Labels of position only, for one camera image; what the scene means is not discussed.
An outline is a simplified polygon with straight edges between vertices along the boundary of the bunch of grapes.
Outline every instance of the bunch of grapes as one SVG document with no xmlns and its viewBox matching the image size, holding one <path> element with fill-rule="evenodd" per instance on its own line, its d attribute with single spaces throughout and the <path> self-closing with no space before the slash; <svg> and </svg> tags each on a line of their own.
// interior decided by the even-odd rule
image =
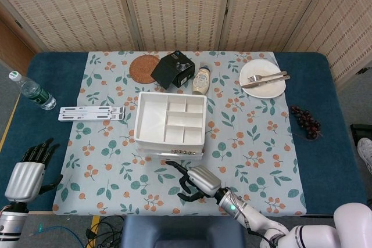
<svg viewBox="0 0 372 248">
<path fill-rule="evenodd" d="M 316 139 L 320 134 L 320 123 L 316 121 L 308 110 L 301 110 L 298 106 L 291 106 L 291 114 L 293 114 L 298 125 L 306 130 L 307 139 Z"/>
</svg>

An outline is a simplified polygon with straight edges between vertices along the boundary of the knife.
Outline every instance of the knife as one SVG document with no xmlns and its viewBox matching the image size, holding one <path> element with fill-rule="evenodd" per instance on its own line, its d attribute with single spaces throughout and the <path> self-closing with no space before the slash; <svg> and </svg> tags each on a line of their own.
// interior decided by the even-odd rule
<svg viewBox="0 0 372 248">
<path fill-rule="evenodd" d="M 257 82 L 253 82 L 253 83 L 250 83 L 250 84 L 245 84 L 245 85 L 242 85 L 242 88 L 253 88 L 253 87 L 258 87 L 260 85 L 263 85 L 263 84 L 268 84 L 268 83 L 271 83 L 271 82 L 277 82 L 277 81 L 284 81 L 284 80 L 289 80 L 291 78 L 291 76 L 289 75 L 285 75 L 285 76 L 282 76 L 280 78 L 273 78 L 271 80 L 267 80 L 267 81 L 257 81 Z"/>
</svg>

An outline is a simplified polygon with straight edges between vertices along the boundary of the blue cable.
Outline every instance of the blue cable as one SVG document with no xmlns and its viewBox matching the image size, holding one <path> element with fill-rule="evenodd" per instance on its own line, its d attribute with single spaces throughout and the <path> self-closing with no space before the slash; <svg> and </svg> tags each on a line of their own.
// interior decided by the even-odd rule
<svg viewBox="0 0 372 248">
<path fill-rule="evenodd" d="M 39 235 L 43 232 L 49 232 L 49 231 L 53 231 L 55 229 L 64 229 L 64 230 L 68 231 L 71 235 L 74 236 L 76 241 L 78 241 L 80 247 L 84 248 L 84 245 L 81 242 L 80 238 L 72 230 L 70 230 L 69 228 L 63 227 L 63 226 L 52 226 L 52 227 L 49 227 L 49 228 L 46 228 L 46 229 L 42 229 L 41 231 L 34 232 L 32 235 Z"/>
</svg>

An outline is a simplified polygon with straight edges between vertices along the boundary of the yellow tape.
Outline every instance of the yellow tape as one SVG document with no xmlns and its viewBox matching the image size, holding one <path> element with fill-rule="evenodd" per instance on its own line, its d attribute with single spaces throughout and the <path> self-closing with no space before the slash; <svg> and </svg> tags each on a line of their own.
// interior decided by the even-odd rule
<svg viewBox="0 0 372 248">
<path fill-rule="evenodd" d="M 18 98 L 17 98 L 17 101 L 16 101 L 16 103 L 15 103 L 15 105 L 14 105 L 14 108 L 13 108 L 12 114 L 10 115 L 10 117 L 9 117 L 9 121 L 8 121 L 6 127 L 5 127 L 4 134 L 2 135 L 2 138 L 1 138 L 1 141 L 0 141 L 0 152 L 1 152 L 2 146 L 4 145 L 6 135 L 8 134 L 10 124 L 12 123 L 13 115 L 14 115 L 14 112 L 16 111 L 16 108 L 17 108 L 17 104 L 18 104 L 19 96 L 20 96 L 20 95 L 18 95 Z"/>
<path fill-rule="evenodd" d="M 93 216 L 92 224 L 91 224 L 91 231 L 95 234 L 98 234 L 98 226 L 100 216 Z M 89 241 L 87 248 L 94 248 L 95 246 L 95 239 Z"/>
</svg>

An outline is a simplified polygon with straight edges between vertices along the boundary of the robotic arm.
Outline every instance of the robotic arm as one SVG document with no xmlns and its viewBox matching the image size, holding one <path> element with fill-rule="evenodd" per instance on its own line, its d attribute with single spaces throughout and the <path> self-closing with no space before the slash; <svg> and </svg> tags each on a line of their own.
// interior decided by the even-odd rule
<svg viewBox="0 0 372 248">
<path fill-rule="evenodd" d="M 32 202 L 38 195 L 54 189 L 62 180 L 63 176 L 60 175 L 54 183 L 41 185 L 45 169 L 54 151 L 59 147 L 59 144 L 56 144 L 49 148 L 52 141 L 51 138 L 29 148 L 21 162 L 13 169 L 5 191 L 10 205 L 0 211 L 0 248 L 16 246 L 28 216 L 27 203 Z"/>
<path fill-rule="evenodd" d="M 235 195 L 202 165 L 187 170 L 175 161 L 166 161 L 183 174 L 182 188 L 191 193 L 186 181 L 197 188 L 192 196 L 178 193 L 186 202 L 204 196 L 214 197 L 217 204 L 237 220 L 248 233 L 263 238 L 260 248 L 368 248 L 372 247 L 372 211 L 363 204 L 349 203 L 339 207 L 334 220 L 338 230 L 326 225 L 296 226 L 290 232 L 282 224 L 272 221 Z M 257 231 L 264 230 L 262 236 Z"/>
</svg>

